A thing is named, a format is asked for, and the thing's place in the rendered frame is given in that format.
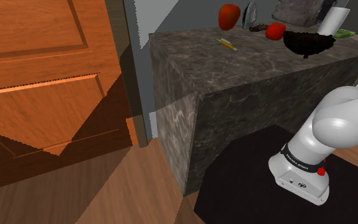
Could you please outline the green flat object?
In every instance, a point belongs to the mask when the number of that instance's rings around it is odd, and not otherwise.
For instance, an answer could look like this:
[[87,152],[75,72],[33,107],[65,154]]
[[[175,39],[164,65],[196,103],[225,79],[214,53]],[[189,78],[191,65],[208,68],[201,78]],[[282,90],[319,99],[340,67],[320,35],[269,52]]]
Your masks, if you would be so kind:
[[340,38],[349,38],[355,35],[354,31],[348,31],[345,29],[338,29],[336,33],[333,35],[333,38],[340,39]]

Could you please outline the black bowl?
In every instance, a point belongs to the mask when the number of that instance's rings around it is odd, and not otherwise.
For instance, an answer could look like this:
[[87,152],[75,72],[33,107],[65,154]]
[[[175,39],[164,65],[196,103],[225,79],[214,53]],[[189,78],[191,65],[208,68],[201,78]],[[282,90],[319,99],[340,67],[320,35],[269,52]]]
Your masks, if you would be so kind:
[[302,55],[307,59],[329,48],[318,48],[315,45],[314,36],[316,33],[285,31],[283,41],[285,46],[295,54]]

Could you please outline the grey cushion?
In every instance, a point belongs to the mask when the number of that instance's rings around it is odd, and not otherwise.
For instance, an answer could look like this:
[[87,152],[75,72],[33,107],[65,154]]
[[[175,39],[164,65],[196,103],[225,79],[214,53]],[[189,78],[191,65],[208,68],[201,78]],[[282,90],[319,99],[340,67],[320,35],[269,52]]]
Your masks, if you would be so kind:
[[324,0],[278,0],[272,18],[299,27],[316,25]]

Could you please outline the small red tomato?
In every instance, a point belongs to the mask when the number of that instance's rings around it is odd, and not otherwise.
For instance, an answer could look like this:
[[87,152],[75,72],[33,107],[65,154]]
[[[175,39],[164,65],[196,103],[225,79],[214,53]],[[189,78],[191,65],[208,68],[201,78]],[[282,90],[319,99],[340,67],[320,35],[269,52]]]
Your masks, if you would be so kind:
[[265,37],[273,41],[278,41],[283,38],[285,31],[286,26],[284,24],[275,22],[268,26]]

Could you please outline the silver grey clothes iron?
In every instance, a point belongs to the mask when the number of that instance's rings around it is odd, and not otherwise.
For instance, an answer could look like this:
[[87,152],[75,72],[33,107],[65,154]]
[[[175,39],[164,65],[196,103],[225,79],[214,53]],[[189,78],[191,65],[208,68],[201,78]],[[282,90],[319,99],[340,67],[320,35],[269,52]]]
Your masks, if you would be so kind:
[[242,28],[248,29],[252,27],[257,19],[257,7],[254,0],[251,0],[245,7],[242,15]]

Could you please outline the dark marble counter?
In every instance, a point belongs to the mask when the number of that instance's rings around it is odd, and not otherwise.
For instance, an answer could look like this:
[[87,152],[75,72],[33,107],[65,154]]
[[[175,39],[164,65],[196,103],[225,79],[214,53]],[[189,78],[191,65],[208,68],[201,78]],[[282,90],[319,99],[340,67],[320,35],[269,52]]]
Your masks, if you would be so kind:
[[293,89],[300,75],[349,53],[358,57],[358,35],[337,41],[348,49],[304,59],[283,41],[238,26],[151,34],[158,138],[180,192],[199,190],[206,169],[232,140],[270,125],[297,132],[316,107]]

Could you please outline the yellow pen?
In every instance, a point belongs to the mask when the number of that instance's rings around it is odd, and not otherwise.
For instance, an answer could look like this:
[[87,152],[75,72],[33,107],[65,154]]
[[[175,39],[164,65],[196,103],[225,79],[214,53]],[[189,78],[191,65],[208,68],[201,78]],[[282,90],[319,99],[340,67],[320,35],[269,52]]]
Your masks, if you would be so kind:
[[216,39],[219,43],[221,43],[222,45],[224,45],[225,47],[229,48],[230,50],[233,50],[233,51],[238,51],[237,48],[235,48],[232,43],[230,41],[228,41],[227,39],[224,39],[224,38],[217,38]]

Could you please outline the large red apple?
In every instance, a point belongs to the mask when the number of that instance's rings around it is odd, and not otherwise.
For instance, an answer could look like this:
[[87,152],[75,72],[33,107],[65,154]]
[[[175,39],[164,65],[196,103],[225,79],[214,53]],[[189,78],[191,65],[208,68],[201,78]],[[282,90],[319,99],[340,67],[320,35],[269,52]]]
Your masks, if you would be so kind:
[[219,27],[223,31],[232,29],[240,17],[240,8],[234,4],[224,4],[218,13]]

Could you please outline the black robot stand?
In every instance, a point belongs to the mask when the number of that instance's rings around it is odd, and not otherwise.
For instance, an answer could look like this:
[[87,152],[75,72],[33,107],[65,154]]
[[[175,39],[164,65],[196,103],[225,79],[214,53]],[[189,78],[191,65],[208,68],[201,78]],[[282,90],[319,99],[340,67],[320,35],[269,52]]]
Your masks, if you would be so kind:
[[292,137],[273,125],[232,141],[207,168],[194,212],[205,224],[358,224],[358,167],[336,155],[321,206],[276,184],[268,159]]

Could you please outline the wooden panel door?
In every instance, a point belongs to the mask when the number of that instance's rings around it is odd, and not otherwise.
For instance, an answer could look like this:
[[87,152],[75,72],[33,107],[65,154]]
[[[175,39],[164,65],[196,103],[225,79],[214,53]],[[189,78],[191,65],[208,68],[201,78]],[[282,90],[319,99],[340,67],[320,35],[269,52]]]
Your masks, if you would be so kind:
[[0,187],[135,144],[124,0],[0,0]]

